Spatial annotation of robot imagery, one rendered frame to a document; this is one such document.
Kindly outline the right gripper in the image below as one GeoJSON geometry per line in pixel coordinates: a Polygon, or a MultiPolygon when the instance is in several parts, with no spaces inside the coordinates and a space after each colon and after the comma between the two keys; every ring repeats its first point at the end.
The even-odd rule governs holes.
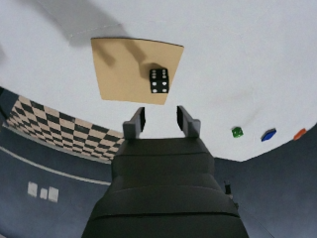
{"type": "Polygon", "coordinates": [[[225,186],[225,188],[226,188],[226,193],[225,193],[225,194],[227,194],[227,195],[232,199],[232,198],[233,198],[233,195],[232,195],[232,193],[231,193],[229,181],[228,181],[228,184],[227,184],[227,185],[225,185],[225,181],[224,181],[224,186],[225,186]]]}

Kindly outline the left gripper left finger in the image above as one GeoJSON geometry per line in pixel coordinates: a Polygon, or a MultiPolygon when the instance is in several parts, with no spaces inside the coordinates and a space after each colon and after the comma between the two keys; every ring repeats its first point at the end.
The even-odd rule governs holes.
{"type": "Polygon", "coordinates": [[[122,124],[124,140],[138,139],[143,133],[146,125],[145,107],[139,107],[130,121],[124,121],[122,124]]]}

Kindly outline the tan flat mat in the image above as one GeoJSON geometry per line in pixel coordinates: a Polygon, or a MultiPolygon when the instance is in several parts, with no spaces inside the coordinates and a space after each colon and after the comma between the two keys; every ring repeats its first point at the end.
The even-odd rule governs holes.
{"type": "Polygon", "coordinates": [[[129,39],[91,38],[92,54],[102,100],[164,105],[168,93],[153,93],[150,70],[167,69],[169,89],[184,47],[129,39]]]}

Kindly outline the orange pocket multimeter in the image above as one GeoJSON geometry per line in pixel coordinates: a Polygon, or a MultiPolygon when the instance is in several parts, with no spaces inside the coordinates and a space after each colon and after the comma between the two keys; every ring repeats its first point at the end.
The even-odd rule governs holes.
{"type": "MultiPolygon", "coordinates": [[[[302,129],[302,130],[300,130],[295,136],[293,136],[293,139],[296,140],[301,134],[303,135],[305,132],[306,132],[306,129],[305,129],[305,128],[302,129]]],[[[302,135],[301,135],[301,136],[302,136],[302,135]]],[[[300,136],[300,137],[301,137],[301,136],[300,136]]]]}

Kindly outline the green die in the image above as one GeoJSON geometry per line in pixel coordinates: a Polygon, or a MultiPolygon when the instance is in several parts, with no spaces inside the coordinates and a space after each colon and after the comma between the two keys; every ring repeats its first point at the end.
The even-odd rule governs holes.
{"type": "Polygon", "coordinates": [[[244,135],[242,128],[236,127],[234,130],[232,130],[233,137],[234,138],[240,138],[244,135]]]}

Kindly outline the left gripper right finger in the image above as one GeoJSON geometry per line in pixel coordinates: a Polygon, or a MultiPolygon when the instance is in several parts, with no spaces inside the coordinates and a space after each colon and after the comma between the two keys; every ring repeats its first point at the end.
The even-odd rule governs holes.
{"type": "Polygon", "coordinates": [[[193,119],[182,105],[176,106],[176,121],[184,137],[200,138],[201,121],[198,118],[193,119]]]}

